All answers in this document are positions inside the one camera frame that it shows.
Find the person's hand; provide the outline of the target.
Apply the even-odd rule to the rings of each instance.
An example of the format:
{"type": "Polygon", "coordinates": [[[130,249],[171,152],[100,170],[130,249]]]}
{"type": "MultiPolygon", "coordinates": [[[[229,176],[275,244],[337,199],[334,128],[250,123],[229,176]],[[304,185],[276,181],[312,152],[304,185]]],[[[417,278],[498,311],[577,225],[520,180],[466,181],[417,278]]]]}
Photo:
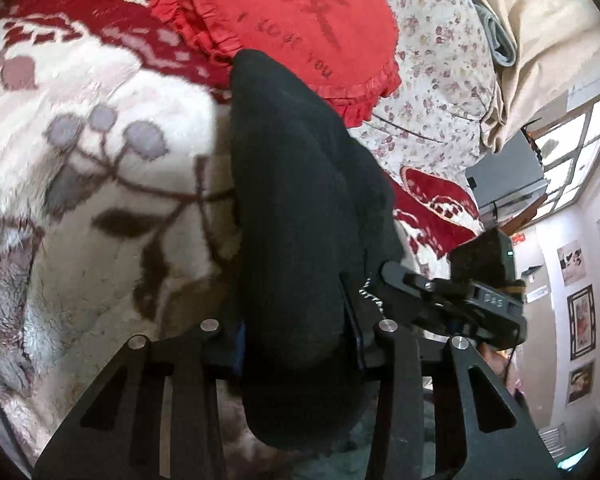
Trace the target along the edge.
{"type": "Polygon", "coordinates": [[[502,356],[500,352],[492,350],[487,344],[480,344],[478,351],[507,391],[514,396],[519,390],[520,377],[513,360],[502,356]]]}

